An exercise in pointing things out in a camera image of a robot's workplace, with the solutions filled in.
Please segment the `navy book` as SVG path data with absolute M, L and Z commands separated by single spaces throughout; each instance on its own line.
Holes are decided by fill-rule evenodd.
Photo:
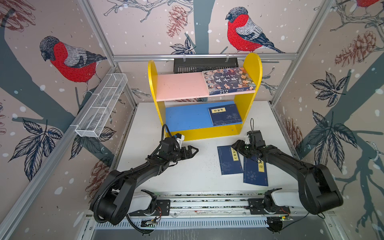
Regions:
M 267 187 L 269 184 L 266 163 L 244 158 L 243 183 Z
M 222 175 L 243 173 L 242 164 L 237 151 L 231 146 L 218 146 L 217 149 Z
M 236 125 L 243 122 L 235 104 L 211 107 L 209 114 L 214 127 Z

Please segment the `colourful portrait cover book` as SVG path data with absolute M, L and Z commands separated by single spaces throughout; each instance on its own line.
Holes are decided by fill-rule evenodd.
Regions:
M 209 95 L 253 91 L 256 85 L 244 68 L 203 71 Z

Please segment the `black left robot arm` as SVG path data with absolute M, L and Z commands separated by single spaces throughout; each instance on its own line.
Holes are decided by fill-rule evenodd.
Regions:
M 168 137 L 160 141 L 146 162 L 127 171 L 111 171 L 90 205 L 97 223 L 119 224 L 126 215 L 142 211 L 151 215 L 157 211 L 157 196 L 148 190 L 135 192 L 145 181 L 162 174 L 179 161 L 193 158 L 199 149 L 181 147 L 177 139 Z

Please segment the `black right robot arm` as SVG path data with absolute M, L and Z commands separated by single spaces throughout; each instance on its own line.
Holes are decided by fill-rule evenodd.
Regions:
M 297 180 L 296 198 L 292 204 L 284 200 L 284 206 L 303 207 L 310 214 L 317 215 L 344 204 L 342 194 L 326 166 L 302 162 L 273 145 L 266 145 L 260 131 L 249 131 L 248 137 L 249 144 L 237 140 L 232 148 L 247 159 L 274 165 Z

